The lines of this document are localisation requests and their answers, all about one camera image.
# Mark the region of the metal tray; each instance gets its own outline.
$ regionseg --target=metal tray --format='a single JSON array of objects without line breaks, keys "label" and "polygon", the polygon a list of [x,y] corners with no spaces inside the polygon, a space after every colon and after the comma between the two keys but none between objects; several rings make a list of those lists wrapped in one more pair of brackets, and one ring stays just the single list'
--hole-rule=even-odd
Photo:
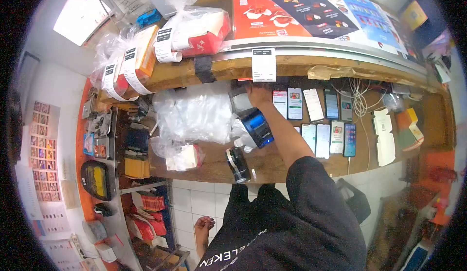
[{"label": "metal tray", "polygon": [[[99,150],[96,151],[96,147],[105,147],[105,154],[99,154]],[[94,158],[110,159],[110,138],[108,136],[102,136],[94,138]]]}]

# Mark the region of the food menu sheet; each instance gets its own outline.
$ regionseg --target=food menu sheet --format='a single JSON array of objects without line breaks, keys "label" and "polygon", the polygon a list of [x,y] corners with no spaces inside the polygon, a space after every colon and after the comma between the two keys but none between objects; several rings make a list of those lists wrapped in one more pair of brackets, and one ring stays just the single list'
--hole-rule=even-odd
[{"label": "food menu sheet", "polygon": [[300,23],[313,37],[335,39],[358,30],[328,0],[272,0]]},{"label": "food menu sheet", "polygon": [[391,29],[386,14],[381,13],[381,7],[369,0],[344,0],[353,15],[359,20],[367,38],[380,45],[399,47],[399,36]]},{"label": "food menu sheet", "polygon": [[58,184],[56,139],[51,139],[51,121],[55,119],[51,105],[34,102],[30,131],[30,160],[37,199],[41,202],[61,201]]},{"label": "food menu sheet", "polygon": [[349,41],[415,61],[400,24],[369,0],[233,0],[234,38],[306,36]]},{"label": "food menu sheet", "polygon": [[235,39],[311,36],[294,17],[272,0],[233,0],[233,3]]}]

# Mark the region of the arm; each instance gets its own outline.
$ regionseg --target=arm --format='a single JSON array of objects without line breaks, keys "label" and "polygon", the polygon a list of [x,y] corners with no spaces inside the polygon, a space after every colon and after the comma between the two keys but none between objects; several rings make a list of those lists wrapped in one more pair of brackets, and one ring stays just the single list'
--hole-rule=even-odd
[{"label": "arm", "polygon": [[196,252],[200,258],[206,253],[209,231],[214,227],[214,224],[214,219],[209,216],[200,217],[195,223]]},{"label": "arm", "polygon": [[272,103],[271,90],[252,85],[247,88],[251,104],[266,118],[287,169],[300,157],[315,157],[305,140]]}]

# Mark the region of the blue receipt printer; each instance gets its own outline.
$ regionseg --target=blue receipt printer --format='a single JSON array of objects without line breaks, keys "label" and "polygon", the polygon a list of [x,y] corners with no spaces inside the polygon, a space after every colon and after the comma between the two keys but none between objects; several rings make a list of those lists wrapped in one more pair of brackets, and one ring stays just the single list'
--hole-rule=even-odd
[{"label": "blue receipt printer", "polygon": [[260,110],[251,108],[242,113],[245,114],[242,114],[240,120],[258,148],[263,148],[274,140],[269,124]]}]

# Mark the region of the dark blue poster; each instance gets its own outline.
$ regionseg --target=dark blue poster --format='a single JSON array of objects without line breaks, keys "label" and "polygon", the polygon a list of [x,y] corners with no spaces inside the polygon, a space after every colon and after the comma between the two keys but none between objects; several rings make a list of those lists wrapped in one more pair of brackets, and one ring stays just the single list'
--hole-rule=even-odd
[{"label": "dark blue poster", "polygon": [[369,0],[344,0],[353,16],[359,21],[362,30],[370,40],[398,47],[392,29],[383,16]]},{"label": "dark blue poster", "polygon": [[327,0],[272,0],[313,37],[335,39],[359,28]]}]

